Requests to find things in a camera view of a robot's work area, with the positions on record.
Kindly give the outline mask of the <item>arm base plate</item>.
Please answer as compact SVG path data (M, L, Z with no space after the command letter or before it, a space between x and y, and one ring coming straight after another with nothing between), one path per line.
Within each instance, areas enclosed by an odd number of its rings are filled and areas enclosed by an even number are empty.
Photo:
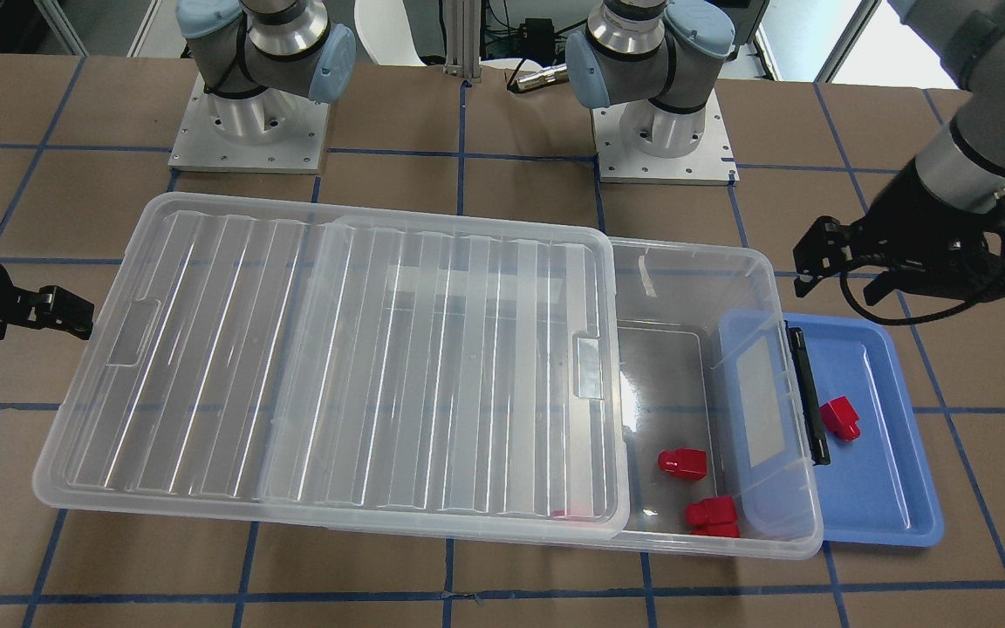
M224 99L203 87L196 77L169 167L203 174L319 174L331 104L277 89Z
M591 130L602 182L730 186L741 179L715 92L690 114L646 100L598 108Z

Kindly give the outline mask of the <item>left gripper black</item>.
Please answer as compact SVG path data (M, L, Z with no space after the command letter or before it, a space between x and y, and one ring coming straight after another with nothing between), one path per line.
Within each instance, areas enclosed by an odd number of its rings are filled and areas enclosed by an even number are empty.
M909 162L850 225L817 218L793 248L795 297L830 276L863 266L881 274L863 287L865 305L893 291L982 302L1005 298L1005 194L985 195L984 214L930 194Z

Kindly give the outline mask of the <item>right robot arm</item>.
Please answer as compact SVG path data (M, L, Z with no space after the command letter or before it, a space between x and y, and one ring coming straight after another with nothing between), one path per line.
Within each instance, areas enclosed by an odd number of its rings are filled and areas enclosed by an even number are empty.
M201 119L230 159L298 138L301 104L336 102L352 78L354 32L322 1L180 1L174 12L198 67ZM0 262L0 339L28 327L86 341L98 316L94 302L55 283L24 289Z

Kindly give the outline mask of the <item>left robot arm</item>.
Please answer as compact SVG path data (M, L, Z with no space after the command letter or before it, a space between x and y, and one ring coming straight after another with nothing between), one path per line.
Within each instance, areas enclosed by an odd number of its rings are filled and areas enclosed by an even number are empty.
M956 315L1005 298L1005 1L894 1L902 21L969 92L922 150L845 225L817 218L793 249L794 290L836 277L861 317L893 291L949 299ZM635 146L678 158L736 47L707 1L603 1L565 44L576 99L626 104Z

